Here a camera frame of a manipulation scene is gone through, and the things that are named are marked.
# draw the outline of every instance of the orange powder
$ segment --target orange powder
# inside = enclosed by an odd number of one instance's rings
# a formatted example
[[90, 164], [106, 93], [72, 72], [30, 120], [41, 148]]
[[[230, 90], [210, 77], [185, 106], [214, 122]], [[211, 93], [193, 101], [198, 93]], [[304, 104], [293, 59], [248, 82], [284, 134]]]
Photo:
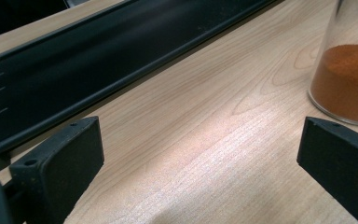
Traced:
[[358, 123], [358, 45], [341, 45], [322, 56], [310, 97], [325, 112]]

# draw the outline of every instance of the wooden surface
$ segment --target wooden surface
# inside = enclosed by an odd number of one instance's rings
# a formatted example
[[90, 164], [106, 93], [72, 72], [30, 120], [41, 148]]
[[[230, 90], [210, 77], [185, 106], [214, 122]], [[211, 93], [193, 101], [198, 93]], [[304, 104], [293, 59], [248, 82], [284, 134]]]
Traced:
[[65, 25], [88, 17], [93, 13], [110, 7], [122, 0], [89, 0], [76, 7], [66, 9], [53, 16], [44, 18], [0, 35], [0, 53], [32, 41], [41, 35], [48, 34]]
[[83, 114], [105, 164], [65, 223], [356, 223], [296, 163], [330, 119], [307, 88], [334, 2], [285, 0]]

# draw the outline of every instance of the clear plastic container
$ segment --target clear plastic container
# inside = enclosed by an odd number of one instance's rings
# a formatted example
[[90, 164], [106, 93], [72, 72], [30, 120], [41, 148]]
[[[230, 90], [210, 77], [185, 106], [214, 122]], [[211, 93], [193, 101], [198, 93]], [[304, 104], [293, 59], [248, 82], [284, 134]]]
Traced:
[[309, 96], [324, 113], [358, 125], [358, 0], [337, 0]]

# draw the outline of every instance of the screw hole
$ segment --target screw hole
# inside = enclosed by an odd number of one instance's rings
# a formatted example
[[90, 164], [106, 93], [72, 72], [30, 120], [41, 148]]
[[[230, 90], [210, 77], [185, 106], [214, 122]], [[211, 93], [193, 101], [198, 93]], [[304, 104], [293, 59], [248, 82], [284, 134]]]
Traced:
[[26, 161], [24, 163], [24, 165], [26, 166], [32, 166], [32, 165], [35, 165], [37, 163], [37, 160], [30, 160], [30, 161]]

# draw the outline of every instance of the wooden table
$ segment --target wooden table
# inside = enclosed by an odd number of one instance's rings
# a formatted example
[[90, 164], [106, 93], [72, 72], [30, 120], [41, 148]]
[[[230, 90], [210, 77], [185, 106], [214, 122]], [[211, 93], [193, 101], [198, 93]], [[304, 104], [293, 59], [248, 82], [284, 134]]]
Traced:
[[65, 223], [356, 223], [296, 162], [304, 118], [330, 119], [307, 88], [334, 3], [285, 0], [83, 113], [105, 163]]

